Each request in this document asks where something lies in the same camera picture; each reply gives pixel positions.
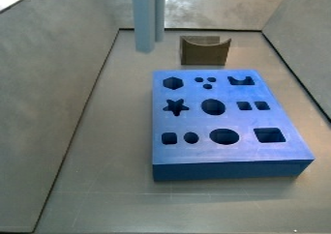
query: gray enclosure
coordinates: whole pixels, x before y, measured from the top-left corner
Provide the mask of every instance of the gray enclosure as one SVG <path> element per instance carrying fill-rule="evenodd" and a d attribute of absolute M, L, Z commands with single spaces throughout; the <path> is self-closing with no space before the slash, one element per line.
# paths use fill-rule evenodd
<path fill-rule="evenodd" d="M 331 56 L 328 55 L 331 50 L 331 2 L 330 0 L 284 0 L 279 9 L 275 10 L 280 2 L 282 0 L 166 0 L 166 27 L 262 31 L 266 26 L 263 33 L 324 112 L 331 116 Z M 105 174 L 103 181 L 103 178 L 99 178 L 99 175 L 96 176 L 93 173 L 101 169 L 103 162 L 111 164 L 111 161 L 104 159 L 111 155 L 109 151 L 121 148 L 123 145 L 124 148 L 119 149 L 119 152 L 132 151 L 132 147 L 136 145 L 143 151 L 144 147 L 148 148 L 149 136 L 141 133 L 141 135 L 145 135 L 145 139 L 139 139 L 136 136 L 132 139 L 137 140 L 135 144 L 120 143 L 121 134 L 131 131 L 125 126 L 127 117 L 123 109 L 119 109 L 119 116 L 123 116 L 123 118 L 117 116 L 119 118 L 113 117 L 113 120 L 108 119 L 107 122 L 103 118 L 112 118 L 112 115 L 105 116 L 105 112 L 101 112 L 99 116 L 93 116 L 95 105 L 88 104 L 84 111 L 117 30 L 131 27 L 131 0 L 23 0 L 12 9 L 0 14 L 0 232 L 31 232 L 40 214 L 40 233 L 53 231 L 76 231 L 80 233 L 83 230 L 93 231 L 96 229 L 111 231 L 111 227 L 93 222 L 89 214 L 92 216 L 100 214 L 101 217 L 113 217 L 111 219 L 113 224 L 121 224 L 123 221 L 123 226 L 127 226 L 127 229 L 119 228 L 115 231 L 123 231 L 123 229 L 137 231 L 135 224 L 125 225 L 124 219 L 112 211 L 113 205 L 119 207 L 120 211 L 121 208 L 125 210 L 127 206 L 128 208 L 132 207 L 132 204 L 136 204 L 136 197 L 131 202 L 127 202 L 125 197 L 123 197 L 124 201 L 121 202 L 116 200 L 115 195 L 108 203 L 108 197 L 103 195 L 103 191 L 103 197 L 93 192 L 88 194 L 89 190 L 93 189 L 92 186 L 88 187 L 89 183 L 100 183 L 101 187 L 109 186 L 105 192 L 113 190 L 113 185 L 109 185 L 111 181 L 107 180 L 107 177 L 112 174 Z M 224 225 L 224 231 L 231 232 L 234 230 L 232 226 L 238 226 L 235 230 L 240 232 L 250 231 L 250 229 L 256 231 L 292 231 L 290 229 L 292 227 L 291 223 L 295 222 L 306 226 L 308 231 L 327 232 L 331 231 L 330 223 L 326 220 L 330 216 L 328 195 L 331 187 L 328 187 L 330 176 L 324 173 L 326 170 L 330 170 L 327 165 L 330 164 L 327 156 L 330 146 L 324 143 L 330 139 L 330 126 L 320 118 L 319 112 L 315 110 L 304 91 L 296 85 L 291 74 L 284 71 L 286 68 L 267 43 L 263 42 L 263 37 L 256 37 L 258 34 L 260 35 L 260 33 L 235 34 L 236 42 L 232 44 L 234 48 L 230 49 L 231 64 L 228 66 L 231 68 L 254 67 L 268 72 L 266 76 L 268 77 L 268 83 L 272 85 L 271 88 L 276 96 L 283 98 L 279 100 L 286 106 L 284 109 L 288 111 L 299 131 L 303 132 L 304 139 L 308 139 L 310 146 L 316 154 L 316 161 L 312 164 L 314 170 L 312 173 L 308 172 L 304 177 L 300 177 L 294 184 L 291 180 L 282 181 L 279 179 L 275 188 L 271 187 L 271 189 L 270 181 L 244 181 L 243 185 L 236 181 L 226 182 L 224 187 L 216 182 L 215 185 L 210 185 L 211 189 L 207 189 L 207 193 L 215 187 L 226 191 L 222 191 L 222 195 L 219 195 L 216 189 L 218 195 L 210 197 L 210 199 L 212 199 L 211 202 L 215 202 L 216 197 L 219 203 L 222 199 L 224 204 L 220 204 L 220 208 L 234 209 L 231 212 L 234 219 L 238 216 L 240 217 L 239 212 L 235 212 L 236 208 L 238 211 L 242 209 L 240 201 L 244 201 L 254 210 L 256 210 L 255 202 L 266 204 L 260 205 L 263 209 L 274 209 L 274 206 L 276 206 L 268 215 L 259 213 L 259 216 L 264 218 L 264 225 L 259 225 L 260 219 L 256 219 L 256 224 L 250 220 L 258 216 L 251 215 L 248 208 L 247 212 L 242 213 L 242 219 L 250 215 L 248 221 L 242 222 L 242 225 L 231 225 L 231 222 L 224 219 L 230 223 Z M 127 38 L 121 38 L 121 41 L 129 39 L 131 36 L 127 35 Z M 115 80 L 112 85 L 117 83 L 123 87 L 129 85 L 137 87 L 135 84 L 137 78 L 144 79 L 148 83 L 148 73 L 153 69 L 161 68 L 160 63 L 163 65 L 168 63 L 168 66 L 180 66 L 179 43 L 175 40 L 166 40 L 159 46 L 164 49 L 159 53 L 159 57 L 136 53 L 133 45 L 131 44 L 132 47 L 128 47 L 127 44 L 131 44 L 131 42 L 125 42 L 124 47 L 120 46 L 123 44 L 119 44 L 120 50 L 131 51 L 135 59 L 128 59 L 129 57 L 123 52 L 120 54 L 115 53 L 116 61 L 107 60 L 105 68 L 108 69 L 104 73 L 105 77 L 99 80 L 99 91 L 96 91 L 97 95 L 95 96 L 101 107 L 105 106 L 107 102 L 111 102 L 111 99 L 107 99 L 108 93 L 103 90 L 103 87 L 109 89 L 113 99 L 123 94 L 116 92 L 119 87 L 108 85 L 108 88 L 101 82 L 107 85 L 109 81 Z M 145 66 L 144 63 L 148 62 L 148 59 L 152 63 Z M 141 67 L 148 73 L 144 72 L 143 74 L 133 70 L 133 67 Z M 113 78 L 115 76 L 127 79 L 128 83 L 125 85 L 120 84 Z M 147 90 L 145 86 L 137 87 L 135 94 Z M 124 94 L 123 96 L 131 102 L 124 100 L 124 102 L 112 101 L 111 107 L 105 106 L 105 111 L 111 111 L 112 107 L 120 107 L 121 103 L 135 102 L 137 100 L 133 97 L 135 94 Z M 135 107 L 139 108 L 141 114 L 147 114 L 149 111 L 149 109 L 145 109 L 148 104 L 144 104 L 144 106 L 135 105 Z M 127 110 L 132 112 L 132 123 L 136 121 L 140 125 L 145 125 L 148 119 L 137 116 L 131 105 L 128 105 Z M 100 121 L 100 125 L 108 123 L 108 126 L 104 127 L 105 130 L 115 129 L 117 131 L 112 137 L 113 142 L 111 142 L 112 139 L 107 137 L 105 133 L 100 136 L 92 136 L 93 129 L 96 129 L 96 133 L 100 131 L 95 120 Z M 109 149 L 107 144 L 115 146 L 113 149 Z M 96 157 L 96 154 L 91 155 L 95 149 L 100 153 L 99 157 Z M 68 158 L 64 162 L 61 175 L 43 212 L 67 151 Z M 124 157 L 123 154 L 125 155 L 125 153 L 121 153 L 116 157 L 119 161 L 133 158 Z M 113 167 L 107 168 L 109 172 L 116 169 L 117 165 L 115 164 Z M 128 181 L 116 181 L 115 178 L 115 182 L 123 189 L 132 186 L 137 186 L 137 190 L 141 189 L 135 177 L 128 177 Z M 306 194 L 303 189 L 307 188 L 308 184 L 310 192 Z M 160 193 L 159 186 L 155 184 L 147 189 Z M 183 217 L 187 216 L 187 210 L 191 209 L 190 204 L 196 203 L 199 205 L 199 201 L 206 202 L 204 195 L 200 195 L 206 191 L 202 190 L 199 185 L 195 186 L 195 183 L 188 184 L 188 187 L 178 185 L 175 189 L 167 185 L 166 190 L 171 191 L 171 195 L 178 190 L 176 202 L 179 204 L 187 203 L 187 208 L 183 208 L 182 212 L 176 212 L 176 207 L 172 209 L 174 213 L 183 214 Z M 280 205 L 279 194 L 275 195 L 278 190 L 282 191 L 280 197 L 288 197 L 280 202 Z M 299 205 L 299 201 L 291 201 L 294 195 L 302 196 L 303 198 L 299 200 L 304 200 L 307 205 L 303 206 Z M 314 199 L 315 201 L 311 201 L 312 195 L 319 195 L 319 198 Z M 271 198 L 275 199 L 271 203 L 264 200 Z M 137 213 L 145 210 L 147 206 L 151 206 L 145 206 L 144 200 L 145 197 L 143 196 L 143 204 L 137 201 L 137 208 L 135 208 Z M 103 212 L 100 212 L 97 202 L 104 207 Z M 163 204 L 159 202 L 159 195 L 156 195 L 153 203 Z M 311 209 L 318 214 L 320 213 L 319 219 L 311 218 Z M 151 217 L 157 219 L 161 215 L 155 214 L 153 211 L 157 211 L 157 209 L 151 209 Z M 276 216 L 280 216 L 286 222 L 283 229 L 276 229 L 279 219 L 272 218 Z M 207 227 L 199 225 L 199 222 L 195 224 L 200 229 L 198 227 L 194 229 L 194 226 L 190 229 L 184 225 L 176 225 L 178 228 L 175 226 L 175 229 L 167 229 L 166 227 L 182 220 L 176 215 L 171 218 L 174 221 L 163 222 L 166 224 L 163 230 L 174 231 L 176 229 L 182 232 L 208 230 Z M 107 219 L 99 220 L 104 224 L 111 222 Z M 211 231 L 218 231 L 218 228 L 214 229 L 218 226 L 208 226 Z"/>
<path fill-rule="evenodd" d="M 331 0 L 284 0 L 263 32 L 331 118 Z"/>
<path fill-rule="evenodd" d="M 100 0 L 0 15 L 0 231 L 32 231 L 117 33 Z"/>

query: arch-shaped hole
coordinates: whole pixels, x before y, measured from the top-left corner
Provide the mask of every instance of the arch-shaped hole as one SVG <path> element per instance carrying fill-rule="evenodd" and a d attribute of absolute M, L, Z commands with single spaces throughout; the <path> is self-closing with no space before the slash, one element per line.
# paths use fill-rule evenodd
<path fill-rule="evenodd" d="M 212 89 L 212 85 L 208 84 L 208 83 L 206 83 L 206 84 L 203 85 L 203 88 L 204 88 L 206 90 L 211 90 L 211 89 Z"/>
<path fill-rule="evenodd" d="M 199 136 L 195 132 L 187 132 L 184 135 L 184 141 L 188 144 L 195 144 L 199 141 Z"/>
<path fill-rule="evenodd" d="M 227 79 L 231 85 L 255 85 L 255 82 L 251 76 L 246 76 L 243 80 L 238 80 L 232 76 L 228 76 Z"/>
<path fill-rule="evenodd" d="M 178 144 L 178 135 L 174 132 L 164 132 L 161 134 L 161 143 L 164 145 Z"/>
<path fill-rule="evenodd" d="M 211 140 L 222 145 L 231 145 L 238 142 L 239 134 L 234 130 L 218 129 L 211 131 Z"/>
<path fill-rule="evenodd" d="M 222 115 L 226 112 L 226 105 L 215 99 L 208 99 L 202 103 L 202 110 L 210 115 Z"/>

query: blue foam block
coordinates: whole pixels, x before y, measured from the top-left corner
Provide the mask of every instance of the blue foam block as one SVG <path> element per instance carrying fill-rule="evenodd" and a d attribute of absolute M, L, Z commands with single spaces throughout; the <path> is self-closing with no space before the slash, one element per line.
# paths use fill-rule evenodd
<path fill-rule="evenodd" d="M 256 71 L 153 72 L 155 181 L 296 176 L 312 161 Z"/>

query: large oval hole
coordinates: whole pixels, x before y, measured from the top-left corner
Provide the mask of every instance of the large oval hole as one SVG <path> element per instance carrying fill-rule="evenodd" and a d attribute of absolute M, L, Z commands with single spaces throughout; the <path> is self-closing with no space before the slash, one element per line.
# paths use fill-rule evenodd
<path fill-rule="evenodd" d="M 222 145 L 231 145 L 239 140 L 239 134 L 234 130 L 228 129 L 211 131 L 210 137 L 215 143 Z"/>
<path fill-rule="evenodd" d="M 215 99 L 208 99 L 202 103 L 202 110 L 211 115 L 222 115 L 226 112 L 226 105 Z"/>

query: square hole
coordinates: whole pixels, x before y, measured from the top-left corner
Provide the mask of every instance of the square hole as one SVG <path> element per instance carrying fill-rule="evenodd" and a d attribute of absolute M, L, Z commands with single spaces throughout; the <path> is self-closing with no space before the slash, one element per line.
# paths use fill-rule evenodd
<path fill-rule="evenodd" d="M 266 102 L 255 102 L 255 106 L 259 110 L 270 110 L 270 106 Z"/>
<path fill-rule="evenodd" d="M 240 110 L 252 110 L 252 106 L 248 102 L 236 102 Z"/>
<path fill-rule="evenodd" d="M 164 145 L 178 144 L 178 135 L 174 132 L 164 132 L 161 134 L 161 143 Z"/>
<path fill-rule="evenodd" d="M 278 128 L 254 129 L 254 132 L 262 143 L 286 142 L 284 135 Z"/>

